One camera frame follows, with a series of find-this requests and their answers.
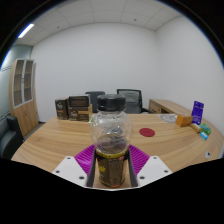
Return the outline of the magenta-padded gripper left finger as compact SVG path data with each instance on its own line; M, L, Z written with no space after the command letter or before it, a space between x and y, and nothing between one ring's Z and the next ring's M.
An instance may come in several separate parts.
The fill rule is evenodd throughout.
M96 154L93 145L76 156L66 156L53 170L53 174L78 186L92 187L95 179Z

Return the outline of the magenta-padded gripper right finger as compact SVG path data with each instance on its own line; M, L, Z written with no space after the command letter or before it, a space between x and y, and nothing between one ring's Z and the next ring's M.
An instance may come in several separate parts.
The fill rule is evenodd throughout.
M172 171L158 156L149 156L139 148L129 146L129 174L132 187L143 187Z

